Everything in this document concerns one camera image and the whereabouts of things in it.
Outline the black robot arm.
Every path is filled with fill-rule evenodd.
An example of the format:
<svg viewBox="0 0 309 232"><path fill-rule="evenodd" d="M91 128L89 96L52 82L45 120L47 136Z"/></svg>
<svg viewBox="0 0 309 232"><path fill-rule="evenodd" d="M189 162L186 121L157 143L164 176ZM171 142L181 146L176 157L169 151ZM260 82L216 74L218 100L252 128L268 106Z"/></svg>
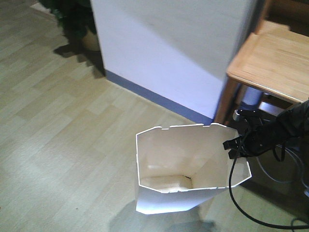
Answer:
<svg viewBox="0 0 309 232"><path fill-rule="evenodd" d="M298 103L281 112L274 120L264 122L257 111L236 110L234 120L244 120L248 127L239 137L223 142L230 159L257 157L291 138L309 133L309 102Z"/></svg>

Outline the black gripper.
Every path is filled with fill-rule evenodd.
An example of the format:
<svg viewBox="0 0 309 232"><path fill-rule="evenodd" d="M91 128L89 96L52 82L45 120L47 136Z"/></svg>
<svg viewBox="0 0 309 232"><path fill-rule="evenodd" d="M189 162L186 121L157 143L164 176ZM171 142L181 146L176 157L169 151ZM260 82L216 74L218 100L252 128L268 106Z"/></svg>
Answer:
<svg viewBox="0 0 309 232"><path fill-rule="evenodd" d="M276 143L271 137L274 129L267 129L267 126L276 122L276 118L270 118L256 110L243 110L243 116L242 121L247 123L246 130L237 138L223 142L224 150L229 151L229 158L233 160L240 157L258 157L271 150L277 159Z"/></svg>

